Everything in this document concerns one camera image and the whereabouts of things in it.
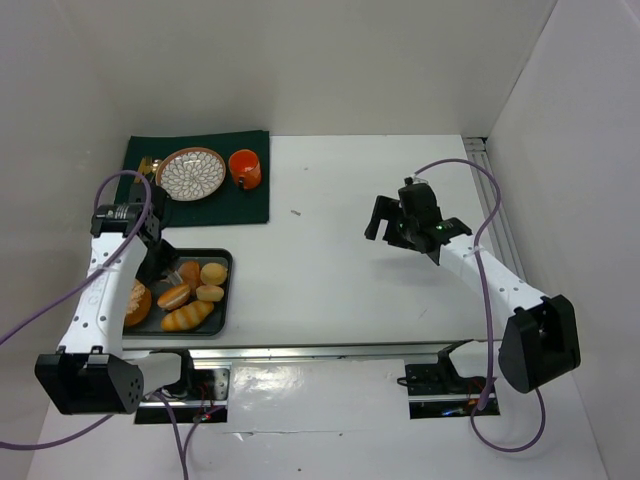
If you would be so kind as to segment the round sugar-topped bun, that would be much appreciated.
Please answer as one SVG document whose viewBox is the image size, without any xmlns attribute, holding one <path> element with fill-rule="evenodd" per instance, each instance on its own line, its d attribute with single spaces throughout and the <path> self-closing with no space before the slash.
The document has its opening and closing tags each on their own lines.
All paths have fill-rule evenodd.
<svg viewBox="0 0 640 480">
<path fill-rule="evenodd" d="M 135 279 L 126 309 L 124 326 L 133 327 L 141 323 L 148 316 L 151 304 L 151 291 L 144 284 Z"/>
</svg>

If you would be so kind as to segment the silver metal tongs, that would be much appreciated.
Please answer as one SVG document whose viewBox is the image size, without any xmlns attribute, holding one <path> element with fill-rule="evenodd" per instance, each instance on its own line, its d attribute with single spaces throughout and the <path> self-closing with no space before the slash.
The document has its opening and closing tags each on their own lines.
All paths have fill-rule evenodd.
<svg viewBox="0 0 640 480">
<path fill-rule="evenodd" d="M 158 281 L 168 283 L 172 286 L 177 286 L 184 283 L 184 280 L 182 279 L 179 272 L 171 268 L 163 270 L 159 276 Z"/>
</svg>

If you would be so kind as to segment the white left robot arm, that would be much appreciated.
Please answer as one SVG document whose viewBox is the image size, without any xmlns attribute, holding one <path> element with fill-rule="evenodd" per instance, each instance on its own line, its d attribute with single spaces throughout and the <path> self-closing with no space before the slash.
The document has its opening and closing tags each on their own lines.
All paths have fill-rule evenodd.
<svg viewBox="0 0 640 480">
<path fill-rule="evenodd" d="M 161 236 L 168 195 L 135 184 L 127 202 L 99 206 L 91 220 L 91 262 L 69 327 L 53 354 L 39 355 L 35 376 L 64 415 L 132 414 L 162 389 L 188 387 L 184 350 L 125 352 L 123 331 L 136 283 L 176 281 L 177 250 Z"/>
</svg>

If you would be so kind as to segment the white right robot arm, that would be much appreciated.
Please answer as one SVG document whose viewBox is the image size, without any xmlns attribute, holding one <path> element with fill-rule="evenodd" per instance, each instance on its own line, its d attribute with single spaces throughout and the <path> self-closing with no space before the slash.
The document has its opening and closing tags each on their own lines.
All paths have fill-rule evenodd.
<svg viewBox="0 0 640 480">
<path fill-rule="evenodd" d="M 382 240 L 427 255 L 436 265 L 488 299 L 491 324 L 501 328 L 494 364 L 520 393 L 529 393 L 581 364 L 576 314 L 563 295 L 550 297 L 511 272 L 482 246 L 456 217 L 445 219 L 430 186 L 398 190 L 396 199 L 378 196 L 365 237 L 374 240 L 386 221 Z"/>
</svg>

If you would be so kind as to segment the brown croissant roll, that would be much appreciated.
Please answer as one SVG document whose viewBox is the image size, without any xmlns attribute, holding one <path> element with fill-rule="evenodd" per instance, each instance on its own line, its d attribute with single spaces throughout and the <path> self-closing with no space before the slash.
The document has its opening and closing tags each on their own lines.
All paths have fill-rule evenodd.
<svg viewBox="0 0 640 480">
<path fill-rule="evenodd" d="M 200 264 L 195 260 L 183 262 L 178 268 L 178 274 L 184 283 L 191 288 L 197 288 L 200 285 Z"/>
</svg>

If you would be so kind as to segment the cream sandwich bun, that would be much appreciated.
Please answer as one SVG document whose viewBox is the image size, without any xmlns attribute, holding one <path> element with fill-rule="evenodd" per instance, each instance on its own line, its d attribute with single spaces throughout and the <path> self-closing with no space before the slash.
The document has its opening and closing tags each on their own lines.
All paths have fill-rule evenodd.
<svg viewBox="0 0 640 480">
<path fill-rule="evenodd" d="M 172 311 L 184 305 L 190 297 L 191 288 L 188 284 L 183 283 L 162 293 L 157 300 L 157 305 L 162 310 Z"/>
</svg>

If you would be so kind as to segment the round yellow bun upper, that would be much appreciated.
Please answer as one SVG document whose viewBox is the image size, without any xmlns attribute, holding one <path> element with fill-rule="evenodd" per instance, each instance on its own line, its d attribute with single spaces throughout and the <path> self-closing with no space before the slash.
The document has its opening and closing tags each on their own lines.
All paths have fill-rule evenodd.
<svg viewBox="0 0 640 480">
<path fill-rule="evenodd" d="M 228 277 L 228 268 L 222 264 L 211 262 L 201 267 L 200 279 L 203 284 L 220 286 Z"/>
</svg>

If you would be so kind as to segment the round yellow bun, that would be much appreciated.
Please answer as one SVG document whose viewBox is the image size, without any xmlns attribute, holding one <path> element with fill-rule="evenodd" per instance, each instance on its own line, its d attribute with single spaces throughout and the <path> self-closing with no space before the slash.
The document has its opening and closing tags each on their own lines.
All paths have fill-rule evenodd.
<svg viewBox="0 0 640 480">
<path fill-rule="evenodd" d="M 196 298 L 204 302 L 220 302 L 225 295 L 222 287 L 216 285 L 203 284 L 196 289 Z"/>
<path fill-rule="evenodd" d="M 200 279 L 203 284 L 220 286 L 228 277 L 228 268 L 222 264 L 211 262 L 201 267 Z"/>
</svg>

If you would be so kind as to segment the round yellow bun lower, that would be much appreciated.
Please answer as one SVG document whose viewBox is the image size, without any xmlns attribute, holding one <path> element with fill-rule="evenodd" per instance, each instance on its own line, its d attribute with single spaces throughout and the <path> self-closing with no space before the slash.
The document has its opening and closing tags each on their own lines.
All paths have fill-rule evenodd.
<svg viewBox="0 0 640 480">
<path fill-rule="evenodd" d="M 222 287 L 216 285 L 203 284 L 196 289 L 196 298 L 204 302 L 220 302 L 225 295 Z"/>
</svg>

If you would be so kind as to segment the black baking tray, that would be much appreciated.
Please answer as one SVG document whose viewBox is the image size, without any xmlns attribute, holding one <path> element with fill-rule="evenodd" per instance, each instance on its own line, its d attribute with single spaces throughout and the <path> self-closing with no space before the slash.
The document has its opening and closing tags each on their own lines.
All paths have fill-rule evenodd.
<svg viewBox="0 0 640 480">
<path fill-rule="evenodd" d="M 201 267 L 208 263 L 218 263 L 227 268 L 227 279 L 221 285 L 224 290 L 224 296 L 220 302 L 214 303 L 214 310 L 203 322 L 194 329 L 182 332 L 167 332 L 161 327 L 162 319 L 168 314 L 168 311 L 161 309 L 157 305 L 160 296 L 168 291 L 171 284 L 165 280 L 157 280 L 149 285 L 151 292 L 151 308 L 144 320 L 135 326 L 125 327 L 123 337 L 125 339 L 133 338 L 170 338 L 184 337 L 193 339 L 196 337 L 206 337 L 217 335 L 225 326 L 227 307 L 231 290 L 231 279 L 233 274 L 234 259 L 231 253 L 225 249 L 189 249 L 179 248 L 176 250 L 177 260 L 174 268 L 178 269 L 187 261 L 196 261 Z"/>
</svg>

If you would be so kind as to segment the floral patterned plate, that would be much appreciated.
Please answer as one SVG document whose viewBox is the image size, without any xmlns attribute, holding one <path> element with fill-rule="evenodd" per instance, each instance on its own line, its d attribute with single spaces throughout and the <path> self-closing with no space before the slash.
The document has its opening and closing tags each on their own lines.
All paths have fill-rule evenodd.
<svg viewBox="0 0 640 480">
<path fill-rule="evenodd" d="M 217 152 L 191 147 L 166 157 L 155 172 L 155 183 L 173 201 L 193 202 L 215 193 L 226 173 L 225 161 Z"/>
</svg>

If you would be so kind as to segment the orange mug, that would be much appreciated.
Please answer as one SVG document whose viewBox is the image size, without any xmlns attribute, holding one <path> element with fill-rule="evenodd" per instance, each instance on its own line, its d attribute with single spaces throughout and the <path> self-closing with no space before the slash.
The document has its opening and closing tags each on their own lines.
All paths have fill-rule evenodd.
<svg viewBox="0 0 640 480">
<path fill-rule="evenodd" d="M 249 149 L 234 152 L 229 158 L 229 171 L 236 186 L 242 190 L 257 188 L 262 180 L 258 155 Z"/>
</svg>

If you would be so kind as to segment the aluminium rail front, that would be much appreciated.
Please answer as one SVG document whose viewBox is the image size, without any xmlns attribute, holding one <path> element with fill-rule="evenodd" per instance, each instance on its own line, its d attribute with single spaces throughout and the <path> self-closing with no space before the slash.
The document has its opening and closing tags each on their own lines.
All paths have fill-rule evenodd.
<svg viewBox="0 0 640 480">
<path fill-rule="evenodd" d="M 484 342 L 462 340 L 458 342 L 400 342 L 361 343 L 326 345 L 285 345 L 285 346 L 213 346 L 195 348 L 174 346 L 164 348 L 170 352 L 189 353 L 198 366 L 223 365 L 233 363 L 287 363 L 322 361 L 364 361 L 400 359 L 407 363 L 434 360 L 445 349 L 450 358 L 463 363 L 478 365 L 487 359 Z"/>
</svg>

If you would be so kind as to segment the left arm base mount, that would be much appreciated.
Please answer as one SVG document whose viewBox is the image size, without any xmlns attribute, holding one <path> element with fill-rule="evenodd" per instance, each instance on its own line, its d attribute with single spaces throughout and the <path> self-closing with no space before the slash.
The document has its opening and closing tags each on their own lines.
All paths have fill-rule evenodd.
<svg viewBox="0 0 640 480">
<path fill-rule="evenodd" d="M 222 424 L 228 420 L 228 398 L 231 370 L 229 365 L 215 365 L 213 368 L 195 369 L 191 385 L 178 392 L 164 390 L 178 425 Z M 136 425 L 170 424 L 170 416 L 161 400 L 150 398 L 140 404 L 135 413 Z"/>
</svg>

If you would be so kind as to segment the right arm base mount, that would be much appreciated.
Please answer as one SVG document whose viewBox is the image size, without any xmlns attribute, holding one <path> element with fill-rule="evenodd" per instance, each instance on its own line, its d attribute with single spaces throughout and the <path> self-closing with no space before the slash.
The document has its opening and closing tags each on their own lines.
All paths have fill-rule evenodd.
<svg viewBox="0 0 640 480">
<path fill-rule="evenodd" d="M 460 375 L 451 354 L 470 340 L 441 349 L 431 363 L 407 364 L 396 383 L 406 389 L 409 416 L 415 419 L 469 417 L 486 386 L 484 376 Z"/>
</svg>

